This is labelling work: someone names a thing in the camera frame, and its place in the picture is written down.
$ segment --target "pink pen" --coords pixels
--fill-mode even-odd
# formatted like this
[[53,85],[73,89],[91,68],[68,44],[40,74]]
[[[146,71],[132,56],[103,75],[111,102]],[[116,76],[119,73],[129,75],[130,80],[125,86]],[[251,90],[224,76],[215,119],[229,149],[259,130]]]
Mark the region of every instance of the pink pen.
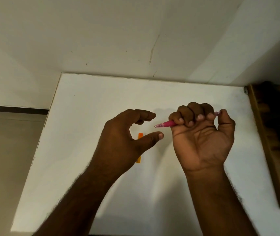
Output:
[[[218,116],[220,113],[221,112],[215,112],[214,115]],[[177,126],[177,123],[175,123],[174,121],[167,121],[167,122],[157,124],[154,127],[173,127],[173,126]]]

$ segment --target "floor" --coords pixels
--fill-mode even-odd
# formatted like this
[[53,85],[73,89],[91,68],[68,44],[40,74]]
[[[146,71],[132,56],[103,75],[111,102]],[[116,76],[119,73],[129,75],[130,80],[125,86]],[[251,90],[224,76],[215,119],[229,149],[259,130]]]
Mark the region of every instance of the floor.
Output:
[[0,236],[10,232],[46,115],[0,112]]

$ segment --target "forearm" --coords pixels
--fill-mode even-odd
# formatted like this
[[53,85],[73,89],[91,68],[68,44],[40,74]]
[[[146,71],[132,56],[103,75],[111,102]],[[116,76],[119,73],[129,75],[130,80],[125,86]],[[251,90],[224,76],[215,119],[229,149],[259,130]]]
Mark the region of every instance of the forearm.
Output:
[[113,181],[87,168],[34,236],[88,235],[95,214]]
[[204,236],[257,235],[223,167],[187,174]]

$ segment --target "orange object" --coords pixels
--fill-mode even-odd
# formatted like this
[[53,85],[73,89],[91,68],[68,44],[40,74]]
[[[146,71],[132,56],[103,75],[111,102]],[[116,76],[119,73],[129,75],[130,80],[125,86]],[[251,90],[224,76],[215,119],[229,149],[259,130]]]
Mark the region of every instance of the orange object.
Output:
[[[138,134],[138,139],[143,137],[143,133],[139,133]],[[138,160],[136,161],[136,163],[141,163],[141,156],[139,156]]]

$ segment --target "wall stain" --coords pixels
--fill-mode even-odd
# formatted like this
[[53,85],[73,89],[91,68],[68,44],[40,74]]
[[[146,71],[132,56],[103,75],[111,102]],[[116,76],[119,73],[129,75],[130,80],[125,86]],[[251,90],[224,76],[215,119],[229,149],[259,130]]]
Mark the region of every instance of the wall stain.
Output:
[[156,38],[156,41],[155,41],[155,43],[154,43],[154,45],[153,45],[153,48],[152,48],[152,50],[151,50],[151,55],[150,55],[150,61],[149,61],[149,64],[151,63],[152,56],[153,56],[153,51],[154,51],[154,47],[155,47],[155,45],[156,45],[156,42],[158,42],[158,38],[159,38],[159,36],[160,36],[160,35],[158,35],[158,37]]

